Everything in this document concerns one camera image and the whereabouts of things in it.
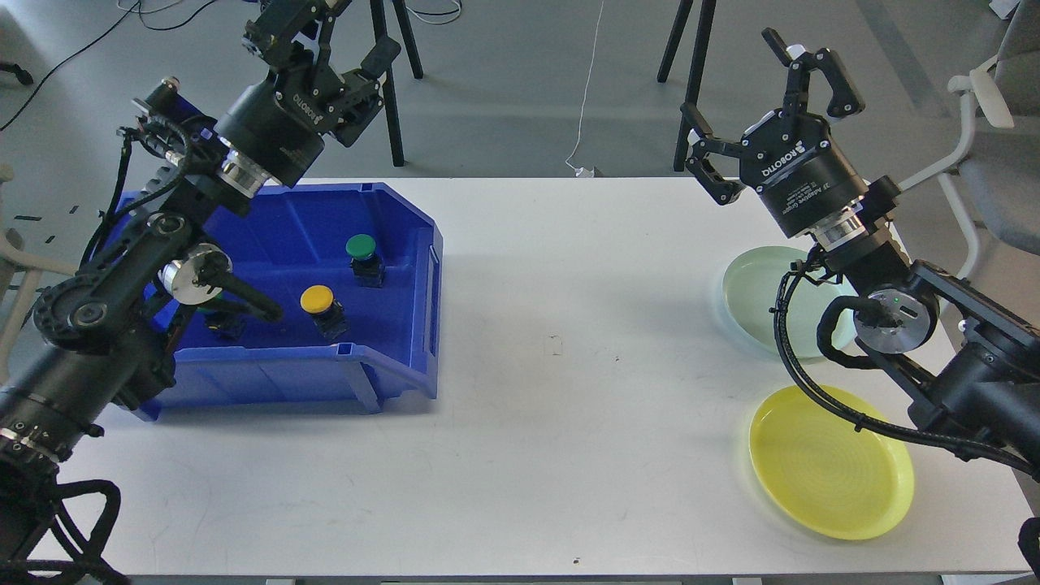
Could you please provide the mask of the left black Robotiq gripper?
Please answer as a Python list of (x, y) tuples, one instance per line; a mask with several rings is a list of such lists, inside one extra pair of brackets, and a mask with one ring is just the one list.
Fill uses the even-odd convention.
[[(324, 136), (353, 147), (383, 109), (380, 79), (401, 52), (397, 41), (381, 36), (352, 71), (328, 66), (333, 22), (349, 4), (261, 1), (257, 19), (245, 24), (242, 45), (270, 71), (238, 97), (216, 132), (238, 157), (286, 188), (322, 154)], [(317, 51), (298, 36), (318, 37)]]

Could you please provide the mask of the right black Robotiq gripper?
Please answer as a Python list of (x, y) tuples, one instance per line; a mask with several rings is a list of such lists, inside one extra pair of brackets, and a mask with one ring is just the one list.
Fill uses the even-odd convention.
[[(868, 186), (834, 143), (828, 119), (807, 115), (811, 75), (820, 72), (831, 92), (825, 115), (844, 119), (866, 104), (836, 51), (796, 52), (773, 28), (761, 31), (773, 55), (787, 69), (781, 110), (751, 126), (742, 143), (717, 138), (695, 103), (680, 107), (691, 126), (686, 169), (718, 205), (739, 199), (744, 185), (757, 192), (786, 237), (802, 236), (824, 218), (859, 201)], [(709, 161), (710, 154), (739, 160), (739, 180), (728, 180)]]

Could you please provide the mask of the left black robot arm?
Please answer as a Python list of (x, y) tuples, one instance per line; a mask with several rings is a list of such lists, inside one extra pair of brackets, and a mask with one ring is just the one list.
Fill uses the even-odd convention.
[(268, 182), (297, 184), (324, 148), (349, 147), (382, 110), (380, 83), (401, 48), (376, 31), (357, 69), (328, 63), (345, 1), (263, 1), (245, 25), (244, 46), (268, 66), (213, 119), (166, 78), (137, 101), (123, 128), (164, 161), (133, 202), (112, 199), (71, 277), (42, 290), (31, 316), (45, 342), (36, 362), (2, 388), (2, 581), (104, 584), (128, 578), (104, 562), (119, 514), (108, 480), (60, 483), (83, 437), (104, 434), (108, 405), (140, 409), (174, 385), (174, 354), (197, 310), (282, 317), (281, 306), (235, 276), (205, 231), (219, 208), (248, 215)]

